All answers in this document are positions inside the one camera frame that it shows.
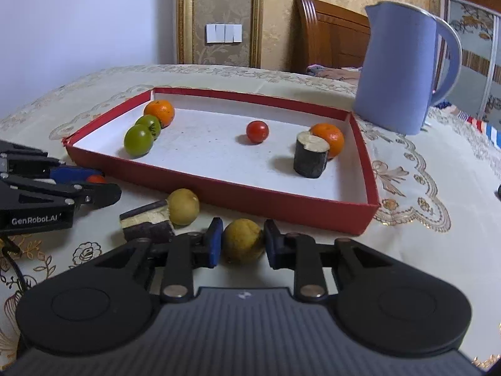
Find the gray ribbed panel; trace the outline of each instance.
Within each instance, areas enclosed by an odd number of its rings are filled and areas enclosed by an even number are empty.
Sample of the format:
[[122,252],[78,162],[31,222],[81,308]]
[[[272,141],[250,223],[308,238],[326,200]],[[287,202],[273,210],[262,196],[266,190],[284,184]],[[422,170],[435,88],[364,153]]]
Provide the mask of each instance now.
[[459,352],[381,355],[349,339],[324,307],[287,289],[202,289],[162,307],[138,339],[113,352],[59,358],[31,350],[7,376],[477,376]]

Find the wooden headboard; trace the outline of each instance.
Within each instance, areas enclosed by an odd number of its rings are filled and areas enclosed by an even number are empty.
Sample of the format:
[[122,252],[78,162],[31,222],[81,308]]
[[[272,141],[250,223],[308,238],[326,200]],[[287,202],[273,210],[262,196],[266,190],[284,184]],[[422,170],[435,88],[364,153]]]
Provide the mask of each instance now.
[[295,0],[296,34],[291,71],[304,74],[308,65],[362,66],[369,44],[365,15],[320,0]]

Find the kettle handle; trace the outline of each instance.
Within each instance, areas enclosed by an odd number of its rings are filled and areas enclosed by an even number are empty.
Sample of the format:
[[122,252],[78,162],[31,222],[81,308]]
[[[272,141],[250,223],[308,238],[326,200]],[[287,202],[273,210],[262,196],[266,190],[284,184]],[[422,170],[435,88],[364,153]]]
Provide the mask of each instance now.
[[450,52],[450,64],[444,81],[436,92],[431,95],[430,105],[443,99],[454,87],[459,77],[463,57],[461,41],[459,40],[457,32],[454,31],[446,21],[442,20],[442,18],[434,17],[437,22],[437,32],[445,39],[445,42],[447,42],[447,47]]

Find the dark cylindrical vegetable piece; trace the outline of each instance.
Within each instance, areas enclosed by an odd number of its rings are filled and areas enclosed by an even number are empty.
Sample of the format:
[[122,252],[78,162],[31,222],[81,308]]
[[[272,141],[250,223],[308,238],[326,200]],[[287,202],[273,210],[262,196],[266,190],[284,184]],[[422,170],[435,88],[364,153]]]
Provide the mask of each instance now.
[[309,131],[299,133],[296,138],[294,171],[306,178],[318,178],[324,172],[329,153],[329,143]]

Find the green tomato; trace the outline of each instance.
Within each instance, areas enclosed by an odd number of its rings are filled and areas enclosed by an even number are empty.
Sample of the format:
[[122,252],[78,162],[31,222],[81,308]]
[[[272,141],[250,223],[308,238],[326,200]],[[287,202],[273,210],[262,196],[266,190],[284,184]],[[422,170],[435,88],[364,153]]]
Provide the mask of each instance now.
[[152,116],[151,114],[146,114],[144,116],[141,116],[139,119],[137,119],[136,124],[142,124],[148,127],[154,140],[158,138],[158,136],[160,135],[160,131],[162,130],[162,127],[160,126],[160,122],[157,119],[157,117]]
[[124,137],[125,151],[133,157],[140,157],[148,153],[153,147],[153,136],[148,127],[142,124],[132,126]]

